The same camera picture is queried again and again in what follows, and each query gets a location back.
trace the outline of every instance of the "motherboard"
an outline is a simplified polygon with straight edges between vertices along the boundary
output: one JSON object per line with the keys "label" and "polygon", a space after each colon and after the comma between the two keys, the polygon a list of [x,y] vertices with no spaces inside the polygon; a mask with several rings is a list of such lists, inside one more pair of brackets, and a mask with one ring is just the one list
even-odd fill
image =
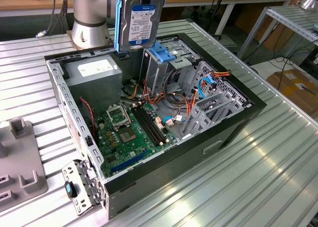
{"label": "motherboard", "polygon": [[[148,103],[128,108],[122,105],[97,118],[99,150],[104,157],[101,170],[105,176],[115,175],[176,142],[170,130],[160,129],[158,119]],[[116,125],[125,120],[130,124]]]}

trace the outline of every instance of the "blue latch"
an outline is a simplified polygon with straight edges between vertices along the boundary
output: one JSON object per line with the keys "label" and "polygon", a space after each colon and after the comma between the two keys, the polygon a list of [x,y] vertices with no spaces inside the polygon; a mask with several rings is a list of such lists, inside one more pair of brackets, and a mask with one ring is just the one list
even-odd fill
{"label": "blue latch", "polygon": [[156,42],[154,47],[150,48],[150,50],[161,62],[170,62],[175,60],[175,56],[171,55],[167,48],[159,42]]}
{"label": "blue latch", "polygon": [[66,185],[66,191],[67,191],[68,193],[71,192],[71,186],[70,186],[69,184]]}

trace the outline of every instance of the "metal drive bracket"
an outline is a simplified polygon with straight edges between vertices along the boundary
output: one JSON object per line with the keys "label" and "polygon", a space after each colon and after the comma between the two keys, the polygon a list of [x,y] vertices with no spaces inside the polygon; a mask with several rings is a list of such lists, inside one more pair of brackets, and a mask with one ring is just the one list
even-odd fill
{"label": "metal drive bracket", "polygon": [[102,189],[97,175],[87,160],[74,160],[62,169],[65,189],[78,216],[99,204],[102,200]]}

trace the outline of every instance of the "slotted aluminum surface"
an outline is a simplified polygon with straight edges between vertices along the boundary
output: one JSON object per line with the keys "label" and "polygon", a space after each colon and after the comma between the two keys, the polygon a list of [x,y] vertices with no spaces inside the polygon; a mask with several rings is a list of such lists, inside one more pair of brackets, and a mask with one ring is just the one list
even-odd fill
{"label": "slotted aluminum surface", "polygon": [[33,123],[49,185],[43,195],[0,213],[4,226],[306,226],[318,210],[318,124],[195,24],[164,22],[158,35],[180,32],[267,107],[228,147],[108,223],[101,207],[79,218],[63,187],[61,168],[79,156],[42,57],[72,51],[69,38],[0,43],[0,121]]}
{"label": "slotted aluminum surface", "polygon": [[270,7],[266,13],[299,35],[318,44],[318,32],[313,29],[318,24],[318,11],[308,12],[297,5]]}

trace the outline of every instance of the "yellow wire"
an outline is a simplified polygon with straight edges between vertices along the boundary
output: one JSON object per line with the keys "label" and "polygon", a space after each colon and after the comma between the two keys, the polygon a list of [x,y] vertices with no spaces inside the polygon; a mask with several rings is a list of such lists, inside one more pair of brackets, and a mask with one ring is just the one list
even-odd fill
{"label": "yellow wire", "polygon": [[136,96],[136,94],[137,94],[137,87],[138,87],[138,85],[135,86],[135,91],[134,91],[134,93],[133,93],[131,96],[129,96],[128,99],[133,99],[133,98]]}

